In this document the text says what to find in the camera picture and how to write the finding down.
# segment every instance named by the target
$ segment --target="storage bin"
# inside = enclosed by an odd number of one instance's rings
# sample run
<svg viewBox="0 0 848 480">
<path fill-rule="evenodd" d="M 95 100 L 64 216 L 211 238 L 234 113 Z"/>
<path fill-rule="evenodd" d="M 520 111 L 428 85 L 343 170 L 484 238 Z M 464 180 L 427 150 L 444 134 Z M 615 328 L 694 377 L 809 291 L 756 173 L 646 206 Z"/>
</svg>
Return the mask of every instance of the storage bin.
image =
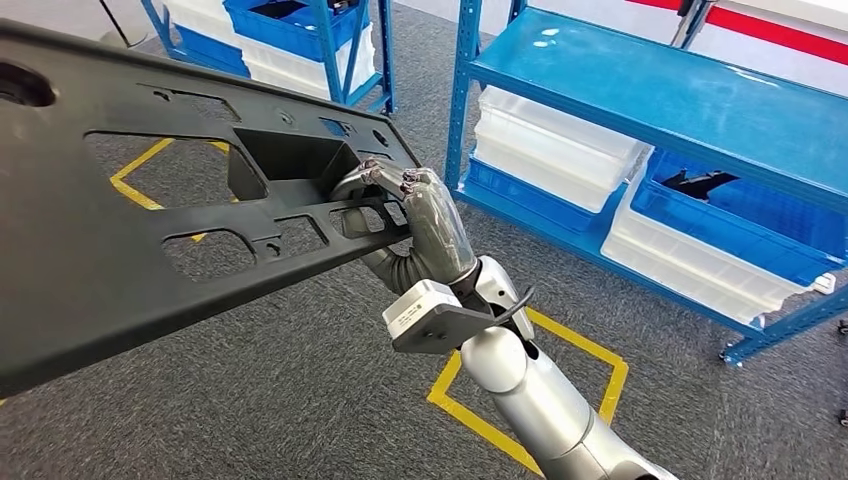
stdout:
<svg viewBox="0 0 848 480">
<path fill-rule="evenodd" d="M 245 64 L 247 65 L 247 68 L 250 71 L 250 78 L 258 82 L 264 82 L 269 85 L 285 88 L 287 90 L 293 90 L 296 92 L 304 93 L 306 95 L 311 95 L 313 97 L 323 98 L 324 100 L 330 99 L 330 90 L 327 87 L 326 80 L 323 80 L 322 84 L 305 82 L 303 80 L 288 75 L 286 72 L 267 67 L 260 63 L 254 63 L 251 60 L 245 60 Z M 362 83 L 365 83 L 368 78 L 370 78 L 370 75 L 365 77 L 365 80 L 363 80 L 361 83 L 352 84 L 351 92 L 355 91 L 358 87 L 360 87 Z"/>
<path fill-rule="evenodd" d="M 485 188 L 524 208 L 530 208 L 557 225 L 574 232 L 586 230 L 594 217 L 591 212 L 492 168 L 474 156 L 469 159 L 465 182 Z"/>
<path fill-rule="evenodd" d="M 633 144 L 626 156 L 616 157 L 485 102 L 480 106 L 474 128 L 479 161 L 593 213 L 601 211 L 642 150 Z"/>
<path fill-rule="evenodd" d="M 238 46 L 230 15 L 224 10 L 208 8 L 209 2 L 198 0 L 165 0 L 171 21 L 184 29 L 200 33 L 227 45 Z"/>
<path fill-rule="evenodd" d="M 353 78 L 351 80 L 351 91 L 357 86 L 362 85 L 374 74 L 374 44 L 371 41 L 372 27 L 369 24 L 362 31 L 362 38 L 359 41 L 359 51 L 356 55 L 356 65 L 353 69 Z M 242 49 L 242 57 L 245 61 L 250 61 L 253 64 L 259 64 L 263 67 L 285 72 L 288 76 L 294 77 L 306 83 L 318 85 L 321 88 L 327 89 L 327 74 L 324 70 L 323 62 L 316 62 L 307 58 L 295 55 L 285 50 L 272 47 L 271 45 L 260 41 L 239 36 L 239 45 Z M 348 55 L 350 48 L 353 45 L 353 40 L 345 43 L 336 52 L 336 65 L 338 66 L 340 86 L 344 86 L 344 75 L 347 71 Z"/>
<path fill-rule="evenodd" d="M 486 87 L 480 94 L 480 108 L 499 110 L 619 159 L 638 156 L 643 147 L 641 142 L 626 135 L 495 87 Z"/>
<path fill-rule="evenodd" d="M 301 57 L 323 62 L 323 50 L 312 15 L 312 7 L 294 1 L 276 2 L 281 8 L 294 9 L 282 18 L 272 18 L 254 11 L 257 7 L 271 3 L 273 2 L 268 0 L 225 0 L 224 7 L 230 12 L 236 33 Z M 365 17 L 365 24 L 368 24 L 367 10 Z M 330 17 L 335 49 L 338 50 L 352 39 L 354 32 L 358 33 L 355 24 L 355 8 L 346 9 Z"/>
<path fill-rule="evenodd" d="M 241 50 L 238 48 L 213 40 L 181 25 L 175 24 L 174 27 L 183 40 L 183 50 L 190 57 L 216 70 L 243 77 L 250 76 L 247 66 L 242 61 Z"/>
<path fill-rule="evenodd" d="M 844 266 L 843 215 L 745 179 L 710 191 L 709 202 L 661 184 L 683 168 L 687 176 L 713 170 L 656 151 L 633 210 L 798 285 Z"/>
<path fill-rule="evenodd" d="M 643 166 L 616 210 L 602 255 L 744 324 L 809 290 L 633 211 L 644 176 Z"/>
</svg>

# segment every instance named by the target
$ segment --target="yellow tape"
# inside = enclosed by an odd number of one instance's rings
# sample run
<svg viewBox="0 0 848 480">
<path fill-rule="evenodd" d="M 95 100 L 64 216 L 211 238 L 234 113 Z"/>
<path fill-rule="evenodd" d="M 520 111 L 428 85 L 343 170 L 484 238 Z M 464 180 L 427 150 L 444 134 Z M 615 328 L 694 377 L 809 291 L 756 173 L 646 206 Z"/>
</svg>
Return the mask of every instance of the yellow tape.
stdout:
<svg viewBox="0 0 848 480">
<path fill-rule="evenodd" d="M 159 153 L 163 148 L 170 145 L 173 141 L 173 138 L 163 138 L 162 140 L 159 140 L 158 142 L 153 144 L 153 146 L 150 147 L 146 152 L 142 153 L 141 156 L 130 162 L 126 167 L 120 169 L 118 173 L 112 175 L 112 180 L 114 181 L 123 179 L 124 177 L 132 173 L 133 170 L 140 167 L 144 162 L 153 158 L 154 155 Z"/>
<path fill-rule="evenodd" d="M 612 367 L 610 383 L 607 384 L 607 389 L 604 392 L 604 400 L 601 402 L 601 408 L 598 409 L 598 416 L 607 425 L 612 424 L 612 417 L 615 415 L 615 409 L 618 407 L 618 399 L 621 398 L 621 391 L 624 390 L 624 381 L 627 380 L 627 372 L 629 370 L 630 367 L 624 362 L 618 362 Z"/>
<path fill-rule="evenodd" d="M 227 143 L 227 142 L 209 142 L 209 143 L 218 147 L 224 153 L 228 153 L 230 151 L 230 144 Z"/>
<path fill-rule="evenodd" d="M 459 373 L 459 367 L 462 364 L 459 352 L 454 352 L 448 364 L 442 370 L 436 383 L 430 389 L 430 394 L 427 395 L 427 400 L 438 405 L 442 410 L 448 412 L 451 416 L 459 420 L 463 425 L 473 430 L 477 435 L 485 438 L 489 443 L 499 448 L 501 451 L 510 457 L 518 460 L 525 467 L 529 468 L 538 475 L 542 474 L 539 466 L 533 460 L 533 457 L 527 453 L 527 450 L 520 443 L 509 438 L 508 435 L 495 428 L 489 422 L 478 417 L 474 412 L 462 406 L 456 400 L 447 395 L 447 390 L 453 382 L 456 375 Z"/>
<path fill-rule="evenodd" d="M 624 360 L 606 348 L 569 329 L 568 327 L 551 320 L 545 315 L 542 315 L 531 308 L 527 308 L 526 310 L 528 317 L 536 325 L 550 331 L 554 335 L 562 338 L 572 345 L 575 345 L 599 360 L 612 365 L 613 371 L 604 392 L 604 399 L 601 402 L 601 407 L 598 410 L 598 416 L 600 416 L 604 422 L 607 424 L 612 422 L 615 409 L 618 406 L 618 400 L 621 397 L 621 391 L 624 388 L 624 382 L 627 379 L 628 366 Z M 433 387 L 427 395 L 427 400 L 437 405 L 455 419 L 459 420 L 460 423 L 470 428 L 472 431 L 486 439 L 502 452 L 514 458 L 532 472 L 542 476 L 542 471 L 539 470 L 539 466 L 536 465 L 533 457 L 527 453 L 527 450 L 525 450 L 521 444 L 448 396 L 448 388 L 450 388 L 451 383 L 459 374 L 461 364 L 462 360 L 459 353 L 454 352 L 450 360 L 448 360 L 447 365 L 445 365 L 445 368 L 442 369 L 442 372 L 439 374 L 439 378 L 437 378 L 435 383 L 433 383 Z"/>
<path fill-rule="evenodd" d="M 147 195 L 124 183 L 123 180 L 112 177 L 112 186 L 115 187 L 115 190 L 123 193 L 125 197 L 148 210 L 162 210 L 164 208 L 162 205 L 151 200 Z"/>
</svg>

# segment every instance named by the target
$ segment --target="blue metal shelf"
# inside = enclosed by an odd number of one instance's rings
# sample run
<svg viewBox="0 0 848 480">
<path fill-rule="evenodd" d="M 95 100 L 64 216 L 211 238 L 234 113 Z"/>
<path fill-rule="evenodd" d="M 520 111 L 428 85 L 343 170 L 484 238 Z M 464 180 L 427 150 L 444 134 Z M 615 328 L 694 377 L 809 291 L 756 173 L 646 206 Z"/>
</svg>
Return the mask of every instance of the blue metal shelf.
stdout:
<svg viewBox="0 0 848 480">
<path fill-rule="evenodd" d="M 353 78 L 353 68 L 356 65 L 356 54 L 359 51 L 359 41 L 361 35 L 353 35 L 350 56 L 348 57 L 347 69 L 345 72 L 345 82 L 342 83 L 339 78 L 339 68 L 336 64 L 336 49 L 333 38 L 333 30 L 331 26 L 330 14 L 327 8 L 326 0 L 301 0 L 303 3 L 311 5 L 318 39 L 321 43 L 321 51 L 323 54 L 324 70 L 327 75 L 327 86 L 330 92 L 330 99 L 336 103 L 343 105 L 356 105 L 368 93 L 377 86 L 382 88 L 383 94 L 368 105 L 367 110 L 370 112 L 382 111 L 386 114 L 395 112 L 395 86 L 394 86 L 394 61 L 392 53 L 392 21 L 391 21 L 391 0 L 377 0 L 378 17 L 381 31 L 381 46 L 382 46 L 382 71 L 375 73 L 362 86 L 354 91 L 351 91 L 351 79 Z M 152 0 L 141 0 L 147 16 L 150 18 L 159 40 L 165 48 L 165 52 L 174 60 L 193 63 L 201 67 L 220 69 L 219 66 L 207 59 L 198 58 L 197 55 L 183 48 L 180 44 L 174 44 L 170 34 L 170 14 L 168 8 L 164 7 L 164 15 L 160 18 L 159 13 L 153 6 Z M 361 1 L 354 7 L 356 8 L 355 24 L 362 30 L 368 16 L 366 9 L 369 2 Z"/>
<path fill-rule="evenodd" d="M 535 8 L 468 70 L 488 85 L 520 88 L 531 100 L 848 213 L 844 97 Z"/>
<path fill-rule="evenodd" d="M 729 363 L 848 311 L 843 288 L 764 329 L 740 324 L 600 254 L 623 189 L 580 234 L 460 181 L 468 92 L 477 81 L 848 213 L 848 99 L 527 8 L 525 0 L 513 0 L 506 30 L 480 53 L 481 3 L 460 2 L 445 164 L 457 199 L 741 333 L 722 354 Z"/>
</svg>

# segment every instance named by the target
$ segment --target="white plastic bin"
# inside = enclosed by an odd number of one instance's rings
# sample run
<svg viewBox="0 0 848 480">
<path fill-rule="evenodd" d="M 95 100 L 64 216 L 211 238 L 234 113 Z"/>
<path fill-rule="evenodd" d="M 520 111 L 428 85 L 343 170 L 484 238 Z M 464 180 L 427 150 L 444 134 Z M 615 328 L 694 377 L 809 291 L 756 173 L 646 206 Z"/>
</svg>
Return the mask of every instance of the white plastic bin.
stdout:
<svg viewBox="0 0 848 480">
<path fill-rule="evenodd" d="M 626 155 L 613 156 L 486 102 L 480 107 L 474 129 L 479 161 L 593 213 L 601 211 L 642 150 L 634 142 Z"/>
<path fill-rule="evenodd" d="M 289 75 L 287 72 L 265 66 L 261 63 L 256 63 L 247 58 L 244 59 L 244 63 L 247 65 L 247 69 L 250 71 L 250 78 L 253 80 L 288 90 L 294 90 L 313 97 L 323 98 L 324 100 L 330 99 L 330 89 L 327 86 L 326 77 L 321 79 L 321 83 L 306 82 Z M 357 80 L 357 77 L 354 76 L 350 87 L 351 92 L 360 87 L 369 78 L 371 78 L 371 75 L 375 73 L 373 60 L 371 60 L 368 65 L 370 65 L 370 69 L 363 68 L 362 70 L 364 71 L 364 74 L 361 78 Z"/>
<path fill-rule="evenodd" d="M 375 49 L 374 43 L 371 41 L 372 28 L 372 25 L 368 24 L 362 30 L 362 38 L 359 40 L 359 51 L 356 55 L 357 63 L 353 68 L 351 91 L 354 91 L 356 87 L 367 82 L 375 72 Z M 347 60 L 352 45 L 353 41 L 351 40 L 342 45 L 336 52 L 336 65 L 339 70 L 341 86 L 344 86 L 344 75 L 347 71 Z M 259 66 L 260 70 L 283 72 L 288 77 L 302 83 L 315 85 L 317 86 L 316 88 L 323 88 L 329 91 L 327 74 L 324 71 L 324 64 L 322 62 L 316 62 L 244 36 L 239 36 L 239 46 L 241 47 L 242 58 L 248 64 L 248 68 L 250 65 L 255 65 Z"/>
<path fill-rule="evenodd" d="M 614 158 L 631 158 L 634 150 L 638 156 L 642 148 L 639 141 L 626 135 L 494 87 L 480 94 L 480 108 L 506 113 Z"/>
<path fill-rule="evenodd" d="M 172 22 L 213 40 L 234 47 L 239 46 L 230 14 L 224 10 L 221 2 L 209 0 L 163 0 L 163 2 L 171 12 Z"/>
<path fill-rule="evenodd" d="M 740 323 L 780 310 L 797 285 L 630 209 L 627 190 L 601 254 Z"/>
</svg>

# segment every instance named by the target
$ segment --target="panel cutout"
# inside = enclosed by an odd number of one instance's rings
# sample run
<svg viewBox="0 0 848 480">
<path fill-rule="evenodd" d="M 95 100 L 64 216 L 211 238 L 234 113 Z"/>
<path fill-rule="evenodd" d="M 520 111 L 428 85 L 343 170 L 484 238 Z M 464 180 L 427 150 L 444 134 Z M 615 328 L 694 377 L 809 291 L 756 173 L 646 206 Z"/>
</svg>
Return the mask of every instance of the panel cutout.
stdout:
<svg viewBox="0 0 848 480">
<path fill-rule="evenodd" d="M 247 244 L 225 230 L 209 232 L 200 241 L 189 236 L 171 238 L 162 244 L 162 250 L 174 270 L 195 282 L 233 275 L 255 263 Z"/>
<path fill-rule="evenodd" d="M 56 94 L 50 82 L 41 75 L 0 62 L 0 100 L 28 107 L 46 107 L 56 101 Z"/>
<path fill-rule="evenodd" d="M 212 95 L 204 95 L 201 93 L 184 92 L 181 90 L 171 90 L 169 88 L 156 87 L 153 85 L 139 84 L 164 102 L 174 103 L 186 107 L 186 110 L 193 110 L 203 118 L 211 120 L 222 120 L 228 123 L 237 123 L 241 121 L 235 109 L 227 103 L 226 100 Z"/>
<path fill-rule="evenodd" d="M 357 238 L 367 235 L 368 233 L 382 232 L 386 229 L 386 223 L 383 221 L 383 217 L 381 217 L 380 214 L 372 207 L 359 207 L 359 210 L 362 211 L 362 215 L 365 217 L 364 226 L 354 225 L 354 229 L 352 231 L 347 231 L 342 219 L 342 214 L 347 210 L 335 210 L 331 212 L 330 223 L 333 225 L 333 228 L 335 228 L 336 231 L 342 234 L 345 238 Z"/>
<path fill-rule="evenodd" d="M 389 216 L 395 222 L 395 225 L 406 225 L 406 214 L 403 212 L 403 207 L 398 202 L 386 202 L 383 207 L 389 212 Z"/>
<path fill-rule="evenodd" d="M 380 142 L 381 145 L 388 148 L 389 141 L 386 140 L 386 137 L 382 133 L 380 133 L 378 130 L 372 130 L 371 133 L 374 134 L 374 138 L 376 138 L 377 141 Z"/>
<path fill-rule="evenodd" d="M 280 230 L 280 239 L 265 242 L 269 256 L 296 257 L 327 246 L 327 240 L 308 217 L 294 217 L 274 222 Z"/>
<path fill-rule="evenodd" d="M 385 153 L 369 152 L 368 150 L 359 150 L 358 153 L 363 159 L 366 160 L 371 157 L 376 157 L 377 160 L 388 160 L 390 162 L 394 162 L 394 159 L 386 155 Z"/>
<path fill-rule="evenodd" d="M 226 100 L 208 95 L 173 90 L 177 101 L 190 105 L 203 118 L 223 120 L 225 122 L 241 122 L 233 107 Z"/>
<path fill-rule="evenodd" d="M 242 200 L 267 196 L 241 152 L 225 142 L 104 133 L 85 140 L 112 186 L 149 210 L 230 203 L 237 198 L 230 171 L 239 175 Z"/>
<path fill-rule="evenodd" d="M 321 123 L 327 127 L 327 130 L 337 137 L 349 137 L 351 133 L 356 133 L 356 129 L 353 128 L 353 125 L 347 122 L 340 122 L 338 120 L 333 120 L 332 118 L 323 118 L 321 117 Z"/>
</svg>

